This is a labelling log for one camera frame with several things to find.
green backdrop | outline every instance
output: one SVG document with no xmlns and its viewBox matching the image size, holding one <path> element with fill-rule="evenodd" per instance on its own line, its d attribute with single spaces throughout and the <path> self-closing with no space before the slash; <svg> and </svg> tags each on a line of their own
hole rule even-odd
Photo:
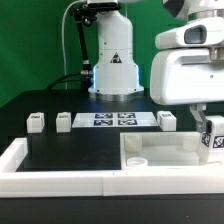
<svg viewBox="0 0 224 224">
<path fill-rule="evenodd" d="M 0 106 L 22 91 L 44 89 L 63 75 L 61 20 L 71 0 L 0 1 Z M 125 14 L 125 5 L 121 13 Z M 155 36 L 181 24 L 161 7 L 160 0 L 127 5 L 134 28 L 134 60 L 140 82 L 149 87 Z M 97 62 L 97 25 L 85 28 L 92 64 Z M 72 17 L 66 19 L 68 73 L 80 71 L 81 54 Z"/>
</svg>

blue light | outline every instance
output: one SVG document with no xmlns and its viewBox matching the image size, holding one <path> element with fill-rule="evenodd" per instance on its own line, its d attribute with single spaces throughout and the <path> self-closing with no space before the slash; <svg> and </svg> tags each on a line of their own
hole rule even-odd
<svg viewBox="0 0 224 224">
<path fill-rule="evenodd" d="M 138 88 L 140 87 L 140 85 L 139 85 L 139 67 L 138 67 L 138 65 L 136 65 L 137 66 L 137 80 L 136 80 L 136 82 L 137 82 L 137 84 L 138 84 Z"/>
<path fill-rule="evenodd" d="M 93 89 L 96 89 L 95 76 L 96 76 L 96 66 L 93 67 Z"/>
</svg>

qr code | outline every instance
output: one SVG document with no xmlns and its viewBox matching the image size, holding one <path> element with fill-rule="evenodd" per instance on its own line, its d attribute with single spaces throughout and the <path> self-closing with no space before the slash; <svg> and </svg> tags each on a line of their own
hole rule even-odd
<svg viewBox="0 0 224 224">
<path fill-rule="evenodd" d="M 136 118 L 135 113 L 118 113 L 118 118 Z"/>
<path fill-rule="evenodd" d="M 112 126 L 113 120 L 94 120 L 94 126 Z"/>
<path fill-rule="evenodd" d="M 95 119 L 108 119 L 108 118 L 113 118 L 113 114 L 109 114 L 109 113 L 95 114 Z"/>
<path fill-rule="evenodd" d="M 202 135 L 201 143 L 209 147 L 210 139 L 211 139 L 211 136 L 209 134 L 204 133 Z"/>
<path fill-rule="evenodd" d="M 132 119 L 132 120 L 118 120 L 118 125 L 138 125 L 137 120 Z"/>
<path fill-rule="evenodd" d="M 214 138 L 213 148 L 220 149 L 224 147 L 224 136 L 216 136 Z"/>
</svg>

white box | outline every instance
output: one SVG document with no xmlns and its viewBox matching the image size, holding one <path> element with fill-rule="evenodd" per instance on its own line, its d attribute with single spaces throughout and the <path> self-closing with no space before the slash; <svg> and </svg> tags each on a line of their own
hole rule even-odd
<svg viewBox="0 0 224 224">
<path fill-rule="evenodd" d="M 64 133 L 71 131 L 71 113 L 63 112 L 58 113 L 56 119 L 57 133 Z"/>
<path fill-rule="evenodd" d="M 158 111 L 157 123 L 163 131 L 176 131 L 177 119 L 170 111 Z"/>
<path fill-rule="evenodd" d="M 41 133 L 45 125 L 44 113 L 31 113 L 26 123 L 27 133 Z"/>
</svg>

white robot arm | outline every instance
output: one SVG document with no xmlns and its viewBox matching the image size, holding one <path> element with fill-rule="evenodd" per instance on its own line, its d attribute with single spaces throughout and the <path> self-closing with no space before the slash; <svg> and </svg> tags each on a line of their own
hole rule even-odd
<svg viewBox="0 0 224 224">
<path fill-rule="evenodd" d="M 224 100 L 224 0 L 163 0 L 185 26 L 159 34 L 166 49 L 152 63 L 150 93 L 163 105 L 190 104 L 199 132 L 208 132 L 207 102 Z"/>
<path fill-rule="evenodd" d="M 118 10 L 108 10 L 117 0 L 88 0 L 89 8 L 104 10 L 97 14 L 99 61 L 94 67 L 90 97 L 123 101 L 143 94 L 139 70 L 133 61 L 133 31 L 128 18 Z"/>
</svg>

